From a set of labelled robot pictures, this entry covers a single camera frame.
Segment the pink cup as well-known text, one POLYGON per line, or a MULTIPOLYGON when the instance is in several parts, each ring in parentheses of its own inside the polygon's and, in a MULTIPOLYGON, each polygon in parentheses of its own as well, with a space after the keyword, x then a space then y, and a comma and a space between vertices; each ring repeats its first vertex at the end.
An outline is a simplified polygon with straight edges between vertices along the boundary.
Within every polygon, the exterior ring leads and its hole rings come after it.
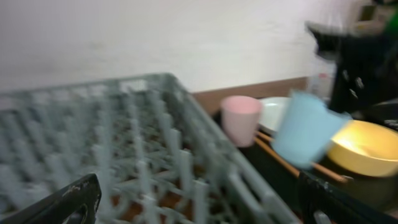
POLYGON ((262 104, 249 96, 229 96, 221 101, 221 127, 236 147, 253 145, 262 104))

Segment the yellow bowl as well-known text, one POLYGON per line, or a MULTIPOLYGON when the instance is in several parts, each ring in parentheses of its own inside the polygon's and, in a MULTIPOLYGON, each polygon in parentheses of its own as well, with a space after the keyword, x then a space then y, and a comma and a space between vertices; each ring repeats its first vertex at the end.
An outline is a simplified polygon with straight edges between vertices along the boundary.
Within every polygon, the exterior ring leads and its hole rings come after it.
POLYGON ((331 140, 328 158, 340 167, 370 177, 397 174, 397 132, 352 120, 331 140))

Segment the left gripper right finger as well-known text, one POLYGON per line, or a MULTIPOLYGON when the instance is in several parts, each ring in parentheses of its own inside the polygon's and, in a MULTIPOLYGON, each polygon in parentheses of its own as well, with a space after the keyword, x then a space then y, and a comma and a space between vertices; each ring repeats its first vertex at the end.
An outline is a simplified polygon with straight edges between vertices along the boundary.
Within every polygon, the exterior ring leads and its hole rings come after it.
POLYGON ((318 223, 321 216, 316 213, 322 212, 331 223, 397 224, 396 218, 372 209, 308 172, 299 174, 297 184, 304 223, 318 223))

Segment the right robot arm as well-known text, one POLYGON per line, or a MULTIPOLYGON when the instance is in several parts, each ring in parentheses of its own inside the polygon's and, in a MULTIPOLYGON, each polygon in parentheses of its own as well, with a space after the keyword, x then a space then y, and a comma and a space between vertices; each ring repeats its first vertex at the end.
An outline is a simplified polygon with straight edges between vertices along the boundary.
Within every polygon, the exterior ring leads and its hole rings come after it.
POLYGON ((315 39, 307 90, 338 113, 397 98, 397 1, 344 1, 323 22, 306 22, 315 39))

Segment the blue cup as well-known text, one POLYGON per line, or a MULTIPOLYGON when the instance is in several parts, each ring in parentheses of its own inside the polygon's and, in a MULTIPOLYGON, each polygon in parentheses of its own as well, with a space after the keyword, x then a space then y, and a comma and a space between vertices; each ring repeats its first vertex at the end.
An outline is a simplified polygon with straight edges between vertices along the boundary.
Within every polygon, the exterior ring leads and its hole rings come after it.
POLYGON ((351 121, 351 116, 329 110, 319 97, 304 91, 292 91, 290 96, 271 146, 289 164, 310 169, 326 154, 332 137, 351 121))

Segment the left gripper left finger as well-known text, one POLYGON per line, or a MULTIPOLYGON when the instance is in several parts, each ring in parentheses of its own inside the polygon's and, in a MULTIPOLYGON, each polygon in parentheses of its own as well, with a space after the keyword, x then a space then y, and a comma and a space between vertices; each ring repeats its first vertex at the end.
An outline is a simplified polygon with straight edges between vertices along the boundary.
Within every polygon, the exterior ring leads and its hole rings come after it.
POLYGON ((31 206, 1 220, 1 224, 94 224, 101 201, 96 174, 88 174, 31 206))

